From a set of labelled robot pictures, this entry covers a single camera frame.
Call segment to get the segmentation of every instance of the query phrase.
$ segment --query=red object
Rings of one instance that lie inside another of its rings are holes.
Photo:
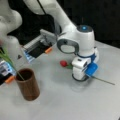
[[[62,67],[66,67],[68,65],[65,60],[61,60],[60,64],[61,64]]]

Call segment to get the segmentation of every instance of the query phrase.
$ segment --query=white table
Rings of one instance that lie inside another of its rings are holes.
[[[63,54],[54,46],[50,54],[42,54],[30,65],[41,91],[38,99],[25,101],[16,82],[0,87],[0,120],[118,120],[120,49],[98,42],[97,46],[100,61],[95,76],[115,86],[73,80],[72,70],[62,68],[59,61],[71,62],[74,55]]]

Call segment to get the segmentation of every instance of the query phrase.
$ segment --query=wire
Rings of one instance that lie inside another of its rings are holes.
[[[44,13],[45,15],[47,15],[45,9],[43,8],[43,6],[42,6],[42,4],[41,4],[41,2],[40,2],[40,0],[37,0],[37,2],[38,2],[38,4],[40,5],[43,13]],[[56,27],[54,27],[54,26],[52,25],[52,28],[54,28],[53,31],[54,31],[54,35],[55,35],[55,37],[56,37],[56,42],[57,42],[57,33],[55,32],[55,31],[56,31]]]
[[[47,15],[47,13],[46,13],[45,9],[43,8],[41,2],[39,0],[37,0],[37,2],[40,5],[40,7],[41,7],[42,11],[44,12],[44,14]]]

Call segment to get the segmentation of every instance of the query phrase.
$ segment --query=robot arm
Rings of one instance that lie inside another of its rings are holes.
[[[57,47],[63,53],[77,55],[72,62],[73,78],[84,81],[88,76],[92,76],[97,69],[95,63],[99,59],[93,29],[86,25],[76,27],[56,0],[24,0],[24,2],[35,14],[45,12],[61,26],[62,33],[58,37]]]

